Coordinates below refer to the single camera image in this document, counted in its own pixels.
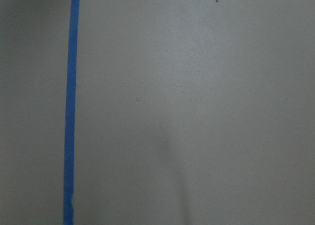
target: white wall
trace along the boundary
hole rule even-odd
[[[1,0],[6,225],[62,223],[70,0]],[[314,0],[81,0],[75,224],[313,225]]]

